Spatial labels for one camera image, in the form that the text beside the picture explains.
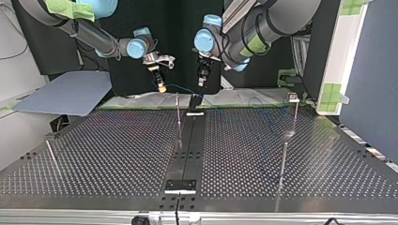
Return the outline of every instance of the metal bracket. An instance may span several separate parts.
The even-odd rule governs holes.
[[[165,194],[196,194],[196,180],[168,180]]]
[[[175,60],[176,59],[171,55],[161,55],[158,58],[153,59],[153,60],[145,59],[144,65],[160,64],[160,65],[168,67],[169,69],[173,69],[175,66],[175,64],[174,64]]]
[[[342,102],[345,105],[349,104],[349,97],[340,94],[340,102]]]
[[[190,221],[188,222],[188,225],[201,225],[201,224],[202,224],[201,217],[199,217],[198,215],[190,216]]]

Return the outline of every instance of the black curtain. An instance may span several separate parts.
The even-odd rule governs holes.
[[[176,58],[173,71],[163,69],[166,83],[177,84],[196,93],[216,94],[221,85],[221,64],[212,66],[207,88],[198,89],[196,77],[197,53],[193,52],[193,39],[202,27],[206,14],[222,15],[223,0],[119,0],[115,14],[100,20],[101,27],[116,38],[132,38],[133,30],[147,26],[153,38],[159,40],[158,51]],[[117,62],[109,60],[112,84],[120,96],[139,95],[156,91],[152,75],[142,60],[123,57]],[[186,93],[169,87],[169,92]]]

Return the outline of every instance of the metal rod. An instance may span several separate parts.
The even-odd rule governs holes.
[[[287,156],[287,145],[288,145],[287,142],[285,142],[283,144],[282,165],[281,165],[281,174],[280,174],[280,178],[279,178],[279,187],[281,187],[283,185],[284,167],[286,164],[286,156]]]
[[[179,93],[176,93],[176,116],[178,118],[178,126],[181,128],[181,114],[179,110]]]
[[[51,145],[50,145],[50,142],[49,142],[48,140],[46,140],[46,144],[47,144],[47,147],[48,147],[48,149],[49,149],[49,151],[50,151],[51,158],[52,158],[54,161],[56,161],[56,158],[55,158],[53,149],[52,149],[52,147],[51,147]]]
[[[296,133],[296,122],[298,120],[298,112],[299,112],[299,102],[296,103],[295,121],[293,121],[293,133]]]

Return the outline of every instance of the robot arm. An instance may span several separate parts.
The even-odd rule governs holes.
[[[96,16],[97,8],[106,8],[106,12],[102,14],[110,16],[114,13],[117,6],[117,0],[78,0],[77,2],[96,4],[95,6],[93,5]],[[144,65],[147,65],[148,70],[154,75],[154,80],[158,84],[159,90],[161,92],[166,91],[160,65],[166,65],[169,69],[173,69],[175,58],[169,55],[159,55],[156,50],[157,41],[153,39],[147,27],[135,30],[133,32],[134,38],[116,39],[91,21],[85,19],[72,20],[62,15],[50,13],[45,0],[20,0],[20,3],[33,18],[45,25],[63,30],[72,38],[79,39],[94,48],[101,57],[114,57],[120,60],[122,56],[129,56],[134,59],[143,59]]]
[[[266,54],[271,43],[291,36],[316,13],[321,0],[235,0],[223,18],[206,15],[194,45],[200,58],[222,61],[226,70],[242,71],[254,55]],[[206,77],[198,70],[199,86]]]

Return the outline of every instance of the green tape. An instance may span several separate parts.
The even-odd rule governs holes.
[[[95,21],[94,9],[91,5],[74,3],[70,0],[46,0],[47,9],[70,19],[86,19]]]
[[[270,43],[263,43],[259,36],[255,36],[249,43],[249,49],[251,49],[255,53],[265,53],[270,49]],[[240,52],[241,55],[245,57],[252,57],[253,54],[249,52],[246,48]]]
[[[336,112],[340,103],[341,89],[342,85],[339,83],[325,83],[318,110],[320,112]]]
[[[289,76],[289,77],[296,77],[297,72],[294,68],[291,69],[279,69],[278,71],[278,86],[295,86],[293,83],[286,83],[285,81],[281,80],[282,76]]]
[[[343,7],[340,12],[342,16],[360,15],[360,10],[364,5],[363,0],[344,0]]]
[[[17,105],[17,103],[11,103],[11,104],[8,104],[7,106],[3,106],[3,107],[0,108],[0,112],[2,112],[2,111],[12,111],[12,108],[14,108],[14,106],[16,106],[16,105]]]

